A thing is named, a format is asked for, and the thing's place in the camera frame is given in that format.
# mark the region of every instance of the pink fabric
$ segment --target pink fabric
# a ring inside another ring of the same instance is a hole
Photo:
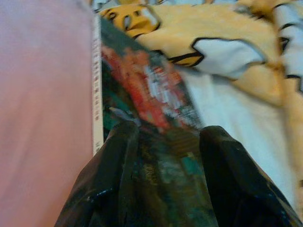
[[[92,157],[91,13],[0,1],[0,226],[52,227]]]

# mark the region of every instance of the pink sheet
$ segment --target pink sheet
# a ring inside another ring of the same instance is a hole
[[[53,226],[92,157],[91,13],[0,1],[0,226]]]

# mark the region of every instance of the cartoon face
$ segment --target cartoon face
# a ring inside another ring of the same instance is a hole
[[[152,10],[143,5],[122,5],[101,11],[100,15],[132,38],[150,33],[160,26]]]

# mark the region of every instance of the cartoon character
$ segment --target cartoon character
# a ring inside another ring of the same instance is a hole
[[[132,38],[150,33],[160,27],[160,20],[149,7],[144,5],[118,6],[101,11],[100,15]]]

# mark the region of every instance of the yellow fabric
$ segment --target yellow fabric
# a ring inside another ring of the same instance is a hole
[[[291,0],[238,1],[238,4],[248,6],[255,14],[265,15],[272,22],[236,13],[231,9],[233,5],[214,4],[123,5],[103,11],[102,15],[107,19],[110,19],[110,14],[116,15],[112,20],[116,27],[133,38],[140,35],[137,41],[142,45],[150,50],[161,50],[173,63],[186,66],[195,66],[202,59],[192,48],[193,42],[199,37],[241,39],[254,44],[265,56],[266,62],[250,64],[238,79],[233,79],[232,84],[271,104],[283,105],[294,168],[298,180],[303,180],[303,95],[297,92],[297,79],[284,79],[277,27],[273,20],[273,8],[289,2]],[[293,5],[303,15],[303,8],[295,3]],[[135,13],[138,10],[145,11],[145,14]],[[127,27],[124,22],[126,16],[130,18]]]

